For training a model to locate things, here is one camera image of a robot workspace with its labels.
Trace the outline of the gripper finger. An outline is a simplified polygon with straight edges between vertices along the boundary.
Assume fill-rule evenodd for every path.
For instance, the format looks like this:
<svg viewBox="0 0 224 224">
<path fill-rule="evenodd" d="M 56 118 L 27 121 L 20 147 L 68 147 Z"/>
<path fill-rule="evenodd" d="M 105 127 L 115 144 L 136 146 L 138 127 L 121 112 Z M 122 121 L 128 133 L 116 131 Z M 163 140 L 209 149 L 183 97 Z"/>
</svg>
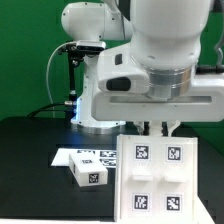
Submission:
<svg viewBox="0 0 224 224">
<path fill-rule="evenodd" d="M 180 124 L 181 122 L 179 120 L 168 121 L 167 122 L 168 135 L 171 136 L 172 133 L 180 126 Z"/>
<path fill-rule="evenodd" d="M 143 135 L 144 136 L 149 136 L 149 134 L 150 134 L 150 125 L 149 125 L 149 122 L 144 122 Z"/>
</svg>

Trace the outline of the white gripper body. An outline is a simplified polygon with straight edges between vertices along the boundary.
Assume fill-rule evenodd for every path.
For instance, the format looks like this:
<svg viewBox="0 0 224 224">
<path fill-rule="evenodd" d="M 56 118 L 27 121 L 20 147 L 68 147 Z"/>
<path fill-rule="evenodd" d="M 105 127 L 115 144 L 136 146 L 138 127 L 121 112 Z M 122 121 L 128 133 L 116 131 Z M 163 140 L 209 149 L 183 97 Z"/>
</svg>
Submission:
<svg viewBox="0 0 224 224">
<path fill-rule="evenodd" d="M 224 119 L 224 75 L 198 75 L 185 94 L 167 101 L 94 85 L 91 115 L 101 121 L 218 122 Z"/>
</svg>

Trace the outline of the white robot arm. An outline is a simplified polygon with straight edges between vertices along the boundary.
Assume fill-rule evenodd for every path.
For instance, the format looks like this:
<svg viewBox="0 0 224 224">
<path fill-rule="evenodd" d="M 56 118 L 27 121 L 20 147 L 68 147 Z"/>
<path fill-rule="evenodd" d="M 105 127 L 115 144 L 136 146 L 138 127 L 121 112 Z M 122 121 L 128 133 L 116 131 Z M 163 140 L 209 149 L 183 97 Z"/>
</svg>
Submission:
<svg viewBox="0 0 224 224">
<path fill-rule="evenodd" d="M 224 72 L 201 70 L 201 34 L 214 0 L 68 4 L 62 27 L 83 58 L 72 123 L 106 131 L 224 120 Z"/>
</svg>

